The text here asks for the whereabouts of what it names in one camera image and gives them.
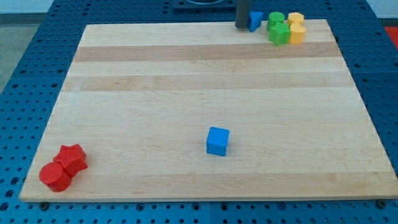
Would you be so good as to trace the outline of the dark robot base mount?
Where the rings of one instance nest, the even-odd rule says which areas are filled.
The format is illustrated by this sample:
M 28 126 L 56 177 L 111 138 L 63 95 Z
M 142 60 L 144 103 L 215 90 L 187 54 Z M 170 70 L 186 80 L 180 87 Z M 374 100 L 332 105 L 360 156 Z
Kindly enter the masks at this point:
M 202 9 L 234 9 L 237 0 L 171 0 L 174 11 Z

